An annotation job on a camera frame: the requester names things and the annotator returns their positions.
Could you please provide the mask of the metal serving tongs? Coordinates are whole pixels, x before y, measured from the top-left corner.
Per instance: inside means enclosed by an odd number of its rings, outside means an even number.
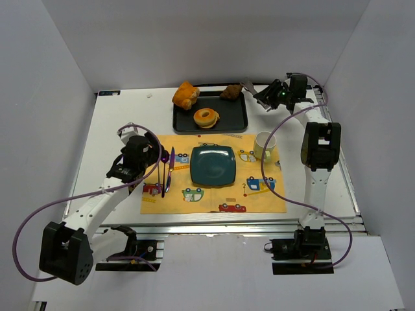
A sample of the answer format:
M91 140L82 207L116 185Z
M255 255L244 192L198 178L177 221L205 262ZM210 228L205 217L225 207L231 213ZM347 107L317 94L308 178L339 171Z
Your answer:
M267 112L272 111L275 109L273 104L270 103L268 99L268 92L270 91L270 85L268 85L266 88L264 88L262 91L257 91L253 85L253 83L249 80L244 80L239 83L244 90L252 94L253 98L256 100L256 102L264 108Z

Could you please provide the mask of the orange bread roll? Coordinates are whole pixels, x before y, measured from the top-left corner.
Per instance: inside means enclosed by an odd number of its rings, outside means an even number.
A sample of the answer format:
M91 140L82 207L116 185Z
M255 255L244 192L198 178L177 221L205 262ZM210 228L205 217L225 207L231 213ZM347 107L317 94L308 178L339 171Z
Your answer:
M185 81L176 90L176 93L172 98L172 103L184 110L190 110L196 103L199 94L200 89L198 87L195 87L190 82Z

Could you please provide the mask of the dark brown bread piece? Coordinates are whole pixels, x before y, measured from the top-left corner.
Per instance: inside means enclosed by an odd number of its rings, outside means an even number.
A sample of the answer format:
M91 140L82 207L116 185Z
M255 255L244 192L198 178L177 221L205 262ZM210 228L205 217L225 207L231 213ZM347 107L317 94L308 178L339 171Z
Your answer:
M240 84L228 85L226 89L220 94L220 98L223 100L234 101L241 94L243 87Z

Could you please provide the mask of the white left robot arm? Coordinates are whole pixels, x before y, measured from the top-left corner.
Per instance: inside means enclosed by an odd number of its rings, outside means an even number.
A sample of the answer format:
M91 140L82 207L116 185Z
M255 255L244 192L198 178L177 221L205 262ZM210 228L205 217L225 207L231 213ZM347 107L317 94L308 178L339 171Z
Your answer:
M53 277L82 284L95 264L104 260L134 260L136 232L115 225L98 235L96 231L115 208L149 176L164 149L149 130L130 134L120 155L106 173L100 189L60 223L43 230L39 268Z

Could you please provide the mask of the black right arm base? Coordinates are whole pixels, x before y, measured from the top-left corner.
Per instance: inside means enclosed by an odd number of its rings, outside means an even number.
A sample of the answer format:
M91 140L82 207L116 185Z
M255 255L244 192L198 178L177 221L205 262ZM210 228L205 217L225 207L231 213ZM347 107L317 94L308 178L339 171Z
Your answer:
M274 275L333 274L328 241L321 246L296 246L293 238L272 239L264 245L264 252L272 255Z

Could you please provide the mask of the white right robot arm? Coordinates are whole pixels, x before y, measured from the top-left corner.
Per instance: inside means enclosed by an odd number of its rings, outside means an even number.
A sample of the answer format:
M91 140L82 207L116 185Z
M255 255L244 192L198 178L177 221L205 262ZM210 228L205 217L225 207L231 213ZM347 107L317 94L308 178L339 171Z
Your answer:
M305 167L305 194L304 202L297 205L308 211L300 217L299 225L304 233L323 235L327 182L340 157L341 125L322 115L324 98L318 104L307 96L310 81L320 85L309 75L287 73L286 81L275 79L260 92L250 82L244 82L243 87L267 111L285 106L289 117L304 127L300 159Z

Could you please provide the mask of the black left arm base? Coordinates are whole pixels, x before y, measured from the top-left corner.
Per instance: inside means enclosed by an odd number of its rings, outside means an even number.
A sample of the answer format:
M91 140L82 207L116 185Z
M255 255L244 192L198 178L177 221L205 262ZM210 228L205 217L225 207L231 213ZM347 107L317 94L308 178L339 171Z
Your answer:
M105 229L102 235L107 233L122 234L126 238L124 248L97 262L97 271L158 271L163 258L164 241L138 238L135 230L123 225Z

